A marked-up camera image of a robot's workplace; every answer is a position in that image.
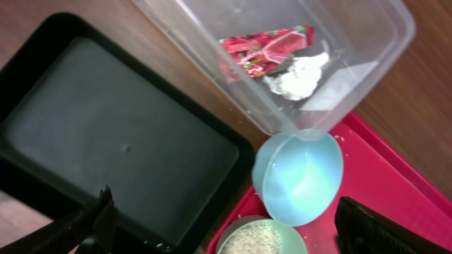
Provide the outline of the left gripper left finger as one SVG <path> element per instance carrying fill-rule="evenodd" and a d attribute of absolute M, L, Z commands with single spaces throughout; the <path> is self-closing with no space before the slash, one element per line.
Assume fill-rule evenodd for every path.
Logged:
<path fill-rule="evenodd" d="M 1 254 L 108 254 L 117 230 L 118 210 L 109 187 L 74 213 L 1 248 Z"/>

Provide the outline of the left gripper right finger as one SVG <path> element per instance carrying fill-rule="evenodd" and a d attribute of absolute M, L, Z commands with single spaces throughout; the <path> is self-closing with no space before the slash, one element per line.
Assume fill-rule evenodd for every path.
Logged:
<path fill-rule="evenodd" d="M 451 254 L 350 197 L 339 199 L 334 220 L 342 254 Z"/>

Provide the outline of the light blue bowl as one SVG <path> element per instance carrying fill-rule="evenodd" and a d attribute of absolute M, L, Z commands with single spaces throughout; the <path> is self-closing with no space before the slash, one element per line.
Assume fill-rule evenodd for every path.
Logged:
<path fill-rule="evenodd" d="M 343 172 L 343 154 L 333 136 L 302 140 L 278 134 L 259 148 L 251 180 L 270 217 L 303 226 L 333 202 Z"/>

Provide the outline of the green bowl with rice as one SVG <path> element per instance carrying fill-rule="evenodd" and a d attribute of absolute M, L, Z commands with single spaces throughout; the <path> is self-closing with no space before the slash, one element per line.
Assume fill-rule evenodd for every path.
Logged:
<path fill-rule="evenodd" d="M 258 215 L 231 223 L 218 239 L 217 254 L 307 254 L 307 247 L 292 227 Z"/>

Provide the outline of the white napkin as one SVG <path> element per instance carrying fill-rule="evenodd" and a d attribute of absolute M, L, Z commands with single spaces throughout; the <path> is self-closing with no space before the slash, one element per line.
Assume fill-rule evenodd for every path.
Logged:
<path fill-rule="evenodd" d="M 295 57 L 287 72 L 275 78 L 264 76 L 270 91 L 285 99 L 299 101 L 310 97 L 322 76 L 322 67 L 329 61 L 325 52 L 315 56 Z"/>

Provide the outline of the red snack wrapper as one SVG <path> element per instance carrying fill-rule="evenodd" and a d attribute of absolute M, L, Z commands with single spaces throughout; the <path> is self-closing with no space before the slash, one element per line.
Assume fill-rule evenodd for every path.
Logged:
<path fill-rule="evenodd" d="M 292 28 L 238 35 L 219 41 L 235 63 L 251 78 L 263 76 L 314 44 L 314 28 Z"/>

